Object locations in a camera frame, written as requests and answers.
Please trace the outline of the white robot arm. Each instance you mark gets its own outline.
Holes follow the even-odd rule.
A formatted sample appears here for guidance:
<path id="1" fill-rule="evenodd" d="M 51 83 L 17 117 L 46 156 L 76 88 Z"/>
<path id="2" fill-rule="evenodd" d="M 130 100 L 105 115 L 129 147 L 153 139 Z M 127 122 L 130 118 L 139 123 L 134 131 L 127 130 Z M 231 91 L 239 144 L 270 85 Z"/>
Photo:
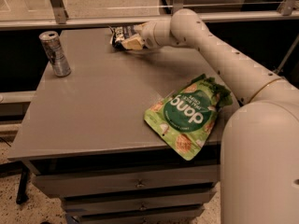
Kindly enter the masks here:
<path id="1" fill-rule="evenodd" d="M 299 224 L 299 90 L 189 9 L 135 30 L 149 49 L 197 49 L 242 104 L 221 140 L 221 224 Z"/>

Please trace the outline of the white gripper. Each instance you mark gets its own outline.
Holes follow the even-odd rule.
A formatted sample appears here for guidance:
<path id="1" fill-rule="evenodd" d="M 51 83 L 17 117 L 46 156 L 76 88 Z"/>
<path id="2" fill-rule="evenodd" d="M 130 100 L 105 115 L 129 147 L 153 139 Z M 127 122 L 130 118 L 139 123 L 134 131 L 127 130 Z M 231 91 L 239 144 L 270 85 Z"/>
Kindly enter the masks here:
<path id="1" fill-rule="evenodd" d="M 158 34 L 157 28 L 157 21 L 136 24 L 134 25 L 134 29 L 136 32 L 141 32 L 141 36 L 133 35 L 122 41 L 121 44 L 127 50 L 142 50 L 144 48 L 144 43 L 148 49 L 160 48 L 162 45 L 158 43 L 156 37 Z"/>

